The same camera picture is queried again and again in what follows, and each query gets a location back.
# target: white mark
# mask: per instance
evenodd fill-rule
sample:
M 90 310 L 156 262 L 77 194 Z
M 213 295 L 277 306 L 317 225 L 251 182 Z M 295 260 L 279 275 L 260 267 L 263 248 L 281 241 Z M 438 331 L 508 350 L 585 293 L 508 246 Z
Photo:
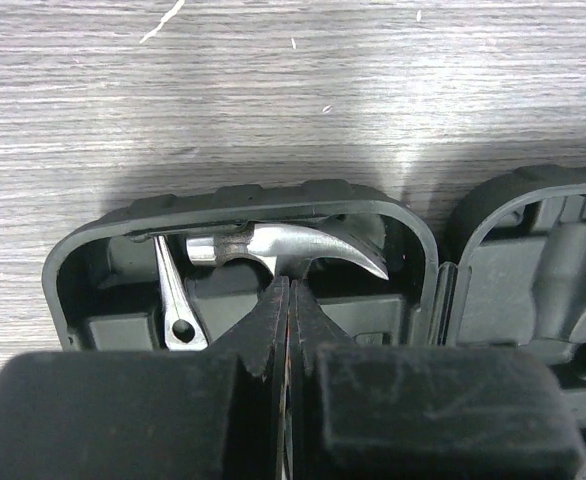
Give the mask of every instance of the white mark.
M 144 43 L 149 38 L 157 35 L 157 32 L 162 30 L 162 27 L 164 26 L 164 24 L 166 22 L 168 22 L 170 19 L 172 19 L 175 15 L 177 15 L 177 13 L 180 11 L 180 9 L 184 6 L 185 2 L 186 2 L 186 0 L 177 0 L 177 2 L 175 2 L 175 5 L 173 5 L 173 8 L 164 14 L 162 19 L 160 20 L 159 25 L 157 27 L 155 27 L 153 30 L 151 30 L 149 33 L 144 35 L 144 37 L 142 37 L 142 40 L 140 40 L 140 43 Z

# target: black plastic tool case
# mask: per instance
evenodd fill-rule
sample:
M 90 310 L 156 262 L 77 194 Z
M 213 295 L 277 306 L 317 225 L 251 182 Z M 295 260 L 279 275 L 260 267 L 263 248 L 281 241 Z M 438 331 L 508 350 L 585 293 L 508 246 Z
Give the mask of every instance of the black plastic tool case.
M 439 254 L 408 208 L 339 180 L 139 200 L 78 229 L 49 255 L 43 286 L 60 342 L 69 350 L 163 348 L 157 234 L 169 236 L 215 339 L 253 308 L 270 274 L 249 260 L 195 268 L 186 236 L 329 218 L 379 247 L 389 270 L 388 282 L 337 260 L 309 272 L 324 311 L 358 343 L 530 351 L 556 373 L 586 441 L 586 168 L 526 167 L 480 185 L 453 212 Z

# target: round hole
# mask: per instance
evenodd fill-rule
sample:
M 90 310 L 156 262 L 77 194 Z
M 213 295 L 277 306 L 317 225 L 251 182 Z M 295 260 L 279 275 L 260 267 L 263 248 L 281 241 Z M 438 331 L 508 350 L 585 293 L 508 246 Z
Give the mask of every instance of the round hole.
M 195 329 L 186 320 L 178 320 L 173 324 L 173 335 L 184 343 L 189 343 L 195 338 Z

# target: gray wood grain surface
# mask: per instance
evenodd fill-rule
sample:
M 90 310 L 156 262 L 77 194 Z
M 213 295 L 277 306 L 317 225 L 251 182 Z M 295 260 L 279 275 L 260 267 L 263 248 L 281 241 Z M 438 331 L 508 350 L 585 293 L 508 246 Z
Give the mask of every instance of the gray wood grain surface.
M 439 230 L 586 164 L 586 1 L 187 0 L 140 44 L 172 5 L 0 1 L 0 366 L 57 348 L 49 250 L 133 199 L 343 177 Z

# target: silver metal tool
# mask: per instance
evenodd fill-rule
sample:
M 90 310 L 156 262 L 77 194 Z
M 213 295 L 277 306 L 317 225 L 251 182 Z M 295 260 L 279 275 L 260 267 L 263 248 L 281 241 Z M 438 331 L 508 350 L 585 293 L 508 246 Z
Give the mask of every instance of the silver metal tool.
M 262 263 L 273 275 L 304 278 L 317 258 L 339 258 L 388 280 L 384 260 L 335 223 L 322 230 L 283 223 L 257 223 L 239 233 L 188 238 L 194 265 L 220 266 L 234 258 Z
M 169 350 L 203 350 L 209 343 L 195 311 L 189 304 L 166 237 L 155 237 L 154 242 L 162 292 L 166 346 Z

